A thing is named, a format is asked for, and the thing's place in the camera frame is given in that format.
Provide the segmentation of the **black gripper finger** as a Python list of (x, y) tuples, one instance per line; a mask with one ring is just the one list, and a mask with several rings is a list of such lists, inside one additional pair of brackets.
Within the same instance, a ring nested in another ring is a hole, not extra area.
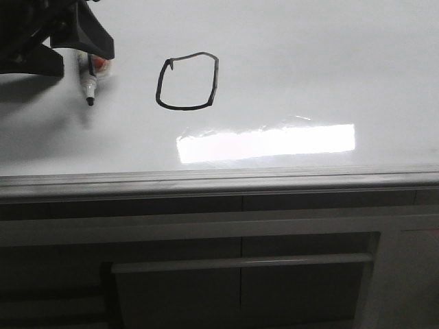
[(101, 58), (114, 58), (114, 40), (97, 20), (88, 1), (74, 1), (60, 13), (50, 36), (54, 49), (76, 49)]
[(13, 73), (63, 77), (63, 57), (53, 49), (39, 45), (28, 54), (17, 53), (1, 58), (1, 74)]

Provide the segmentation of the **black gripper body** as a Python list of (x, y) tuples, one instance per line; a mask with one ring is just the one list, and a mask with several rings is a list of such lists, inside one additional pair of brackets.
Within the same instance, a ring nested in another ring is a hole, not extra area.
[(57, 33), (73, 27), (74, 13), (85, 1), (2, 1), (1, 61), (20, 62)]

